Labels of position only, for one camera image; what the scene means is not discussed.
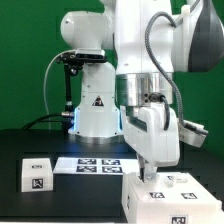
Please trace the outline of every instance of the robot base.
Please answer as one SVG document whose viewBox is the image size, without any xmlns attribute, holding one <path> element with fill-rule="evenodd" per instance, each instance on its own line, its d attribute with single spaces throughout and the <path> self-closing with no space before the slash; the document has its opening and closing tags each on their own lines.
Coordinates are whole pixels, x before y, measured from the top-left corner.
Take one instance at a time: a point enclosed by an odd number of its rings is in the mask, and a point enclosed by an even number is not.
<svg viewBox="0 0 224 224">
<path fill-rule="evenodd" d="M 129 223 L 224 224 L 221 201 L 188 173 L 157 173 L 145 183 L 125 174 L 122 206 Z"/>
<path fill-rule="evenodd" d="M 122 143 L 124 142 L 124 136 L 123 135 L 117 135 L 117 136 L 112 136 L 108 138 L 104 137 L 84 137 L 81 135 L 77 134 L 69 134 L 69 139 L 82 142 L 82 143 L 87 143 L 87 144 L 111 144 L 111 143 Z"/>
</svg>

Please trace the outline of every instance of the cable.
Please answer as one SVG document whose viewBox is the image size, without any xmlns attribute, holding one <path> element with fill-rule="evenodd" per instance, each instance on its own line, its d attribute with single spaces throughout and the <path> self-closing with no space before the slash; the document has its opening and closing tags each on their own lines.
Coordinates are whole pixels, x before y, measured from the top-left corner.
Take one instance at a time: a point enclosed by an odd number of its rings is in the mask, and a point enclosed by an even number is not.
<svg viewBox="0 0 224 224">
<path fill-rule="evenodd" d="M 203 134 L 203 135 L 207 135 L 208 131 L 206 130 L 202 130 L 197 128 L 194 125 L 191 125 L 189 123 L 185 123 L 184 121 L 184 116 L 183 116 L 183 103 L 182 103 L 182 97 L 180 94 L 180 91 L 177 87 L 177 85 L 175 84 L 175 82 L 168 76 L 168 74 L 165 72 L 165 70 L 162 68 L 162 66 L 160 65 L 160 63 L 157 61 L 157 59 L 155 58 L 155 55 L 152 52 L 152 48 L 150 45 L 150 41 L 149 41 L 149 37 L 150 37 L 150 32 L 152 30 L 152 26 L 155 23 L 155 21 L 159 18 L 159 17 L 165 17 L 169 20 L 169 22 L 171 23 L 171 25 L 173 27 L 177 27 L 176 22 L 174 21 L 174 19 L 166 12 L 158 12 L 156 13 L 151 20 L 149 21 L 146 31 L 145 31 L 145 45 L 146 45 L 146 50 L 148 52 L 148 55 L 150 57 L 150 59 L 152 60 L 153 64 L 156 66 L 156 68 L 160 71 L 160 73 L 164 76 L 164 78 L 169 82 L 169 84 L 172 86 L 172 89 L 176 95 L 176 99 L 177 99 L 177 107 L 178 107 L 178 117 L 179 117 L 179 122 L 180 124 L 191 130 L 194 131 L 197 134 Z"/>
<path fill-rule="evenodd" d="M 152 93 L 149 95 L 149 100 L 154 103 L 158 103 L 158 102 L 164 103 L 166 119 L 165 119 L 165 125 L 164 125 L 163 130 L 167 131 L 169 128 L 169 125 L 170 125 L 170 108 L 169 108 L 169 104 L 168 104 L 166 97 L 161 93 Z"/>
<path fill-rule="evenodd" d="M 196 6 L 198 5 L 198 3 L 200 2 L 201 0 L 196 0 L 195 3 L 191 6 L 191 12 L 194 11 L 194 9 L 196 8 Z"/>
<path fill-rule="evenodd" d="M 164 103 L 165 113 L 166 113 L 166 121 L 164 125 L 164 131 L 167 131 L 170 125 L 170 108 L 165 96 L 161 97 L 162 102 Z"/>
<path fill-rule="evenodd" d="M 61 114 L 59 114 L 59 113 L 54 113 L 54 114 L 48 114 L 48 115 L 46 115 L 46 116 L 40 117 L 40 118 L 38 118 L 38 119 L 36 119 L 36 120 L 34 120 L 34 121 L 32 121 L 32 122 L 30 122 L 30 123 L 24 125 L 24 126 L 22 127 L 22 129 L 29 129 L 30 127 L 32 127 L 32 126 L 35 125 L 36 123 L 38 123 L 38 122 L 42 122 L 43 120 L 48 119 L 48 118 L 51 118 L 51 117 L 61 117 Z"/>
<path fill-rule="evenodd" d="M 57 121 L 57 120 L 49 120 L 49 121 L 38 121 L 38 122 L 35 122 L 35 123 L 33 123 L 32 125 L 30 125 L 29 127 L 27 127 L 27 128 L 24 128 L 23 130 L 28 130 L 28 129 L 30 129 L 32 126 L 34 126 L 35 124 L 38 124 L 38 123 L 49 123 L 49 122 L 51 122 L 51 123 L 62 123 L 63 121 L 61 120 L 61 121 Z"/>
<path fill-rule="evenodd" d="M 69 53 L 69 52 L 74 52 L 75 50 L 68 50 L 68 51 L 64 51 L 64 52 L 61 52 L 60 54 L 56 55 L 52 60 L 51 62 L 49 63 L 48 67 L 47 67 L 47 70 L 45 72 L 45 75 L 44 75 L 44 84 L 43 84 L 43 95 L 44 95 L 44 106 L 45 106 L 45 110 L 46 110 L 46 113 L 49 114 L 49 108 L 48 108 L 48 102 L 47 102 L 47 94 L 46 94 L 46 88 L 47 88 L 47 78 L 48 78 L 48 74 L 49 74 L 49 71 L 50 71 L 50 68 L 53 64 L 53 62 L 62 54 L 65 54 L 65 53 Z"/>
</svg>

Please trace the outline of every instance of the black cable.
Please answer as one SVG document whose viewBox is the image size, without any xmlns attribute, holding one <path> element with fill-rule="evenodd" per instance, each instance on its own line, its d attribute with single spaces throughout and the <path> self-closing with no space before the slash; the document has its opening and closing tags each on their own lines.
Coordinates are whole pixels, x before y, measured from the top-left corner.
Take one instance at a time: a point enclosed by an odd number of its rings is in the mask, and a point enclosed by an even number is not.
<svg viewBox="0 0 224 224">
<path fill-rule="evenodd" d="M 162 66 L 157 61 L 155 55 L 152 52 L 152 48 L 151 48 L 150 41 L 149 41 L 149 36 L 150 36 L 150 32 L 152 30 L 153 24 L 155 23 L 155 21 L 159 17 L 167 18 L 173 27 L 175 27 L 175 28 L 177 27 L 176 22 L 174 21 L 174 19 L 168 13 L 166 13 L 166 12 L 158 12 L 158 13 L 156 13 L 151 18 L 151 20 L 149 21 L 149 23 L 147 25 L 147 28 L 146 28 L 146 31 L 145 31 L 145 46 L 146 46 L 146 50 L 148 52 L 148 55 L 149 55 L 150 59 L 152 60 L 153 64 L 156 66 L 156 68 L 159 70 L 159 72 L 164 76 L 164 78 L 169 82 L 169 84 L 172 86 L 173 91 L 175 92 L 175 95 L 176 95 L 176 98 L 177 98 L 178 117 L 179 117 L 180 124 L 183 127 L 187 128 L 187 129 L 189 129 L 191 131 L 194 131 L 197 134 L 208 135 L 208 131 L 207 130 L 202 130 L 200 128 L 197 128 L 194 125 L 191 125 L 189 123 L 185 123 L 184 116 L 183 116 L 183 103 L 182 103 L 182 97 L 181 97 L 180 91 L 179 91 L 176 83 L 168 76 L 168 74 L 162 68 Z"/>
<path fill-rule="evenodd" d="M 42 122 L 43 120 L 45 120 L 45 119 L 49 119 L 49 118 L 51 118 L 51 117 L 61 117 L 61 114 L 59 114 L 59 113 L 53 113 L 53 114 L 48 114 L 48 115 L 46 115 L 46 116 L 40 117 L 40 118 L 38 118 L 38 119 L 36 119 L 36 120 L 34 120 L 34 121 L 32 121 L 32 122 L 30 122 L 30 123 L 24 125 L 24 126 L 22 127 L 22 129 L 24 129 L 24 130 L 29 129 L 29 128 L 31 128 L 33 125 L 35 125 L 36 123 L 38 123 L 38 122 Z"/>
<path fill-rule="evenodd" d="M 33 127 L 35 124 L 38 124 L 38 123 L 62 123 L 63 121 L 52 121 L 52 120 L 48 120 L 48 121 L 38 121 L 38 122 L 35 122 L 35 123 L 33 123 L 31 126 L 29 126 L 28 128 L 25 128 L 25 129 L 23 129 L 23 130 L 28 130 L 28 129 L 30 129 L 31 127 Z"/>
<path fill-rule="evenodd" d="M 154 103 L 164 103 L 166 118 L 163 130 L 167 131 L 170 125 L 170 107 L 166 97 L 161 93 L 152 93 L 149 95 L 149 100 Z"/>
<path fill-rule="evenodd" d="M 162 102 L 164 103 L 165 113 L 166 113 L 166 121 L 164 125 L 164 131 L 167 131 L 170 125 L 170 107 L 168 101 L 165 96 L 161 97 Z"/>
</svg>

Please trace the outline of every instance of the cube face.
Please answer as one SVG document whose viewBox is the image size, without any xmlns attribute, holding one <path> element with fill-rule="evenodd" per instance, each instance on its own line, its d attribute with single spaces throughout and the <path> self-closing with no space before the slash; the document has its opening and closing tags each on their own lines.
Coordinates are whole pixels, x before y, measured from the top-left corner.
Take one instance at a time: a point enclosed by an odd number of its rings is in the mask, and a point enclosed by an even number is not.
<svg viewBox="0 0 224 224">
<path fill-rule="evenodd" d="M 224 223 L 220 201 L 189 174 L 171 175 L 178 177 L 177 182 L 166 173 L 157 174 L 146 184 L 136 175 L 124 175 L 122 206 L 129 223 L 214 224 L 216 220 Z"/>
<path fill-rule="evenodd" d="M 24 159 L 22 192 L 52 191 L 53 173 L 49 159 Z"/>
</svg>

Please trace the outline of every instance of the warning label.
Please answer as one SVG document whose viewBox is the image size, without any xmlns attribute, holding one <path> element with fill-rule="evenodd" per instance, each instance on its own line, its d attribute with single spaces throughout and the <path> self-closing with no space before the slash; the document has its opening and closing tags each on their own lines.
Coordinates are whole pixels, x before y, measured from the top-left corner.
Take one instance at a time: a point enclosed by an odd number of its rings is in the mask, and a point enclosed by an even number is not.
<svg viewBox="0 0 224 224">
<path fill-rule="evenodd" d="M 103 105 L 103 101 L 102 101 L 102 99 L 101 99 L 100 96 L 98 96 L 98 97 L 96 98 L 96 100 L 94 101 L 94 103 L 93 103 L 92 106 L 96 106 L 96 107 L 103 107 L 103 106 L 104 106 L 104 105 Z"/>
</svg>

